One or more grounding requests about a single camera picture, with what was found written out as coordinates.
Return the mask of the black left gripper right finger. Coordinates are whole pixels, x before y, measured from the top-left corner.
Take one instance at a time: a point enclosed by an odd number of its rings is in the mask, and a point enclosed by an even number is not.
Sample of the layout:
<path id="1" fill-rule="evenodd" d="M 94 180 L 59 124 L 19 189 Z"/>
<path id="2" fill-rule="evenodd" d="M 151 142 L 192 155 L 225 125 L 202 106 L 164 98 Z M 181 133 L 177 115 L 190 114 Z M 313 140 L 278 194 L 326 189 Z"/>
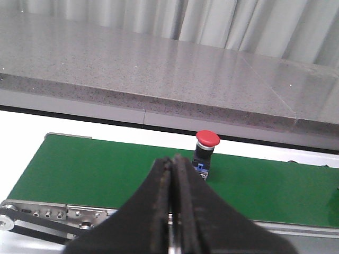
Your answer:
<path id="1" fill-rule="evenodd" d="M 182 253 L 297 253 L 227 204 L 180 155 L 173 159 L 171 194 Z"/>

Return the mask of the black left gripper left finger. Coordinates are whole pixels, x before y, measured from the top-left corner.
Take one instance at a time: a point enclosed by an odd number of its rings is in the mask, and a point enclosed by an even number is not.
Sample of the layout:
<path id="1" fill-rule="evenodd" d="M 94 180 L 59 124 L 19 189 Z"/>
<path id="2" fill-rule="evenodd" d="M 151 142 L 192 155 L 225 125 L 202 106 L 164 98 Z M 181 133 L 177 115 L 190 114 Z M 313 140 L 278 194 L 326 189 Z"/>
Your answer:
<path id="1" fill-rule="evenodd" d="M 156 159 L 145 181 L 111 217 L 66 245 L 64 253 L 168 253 L 172 161 Z"/>

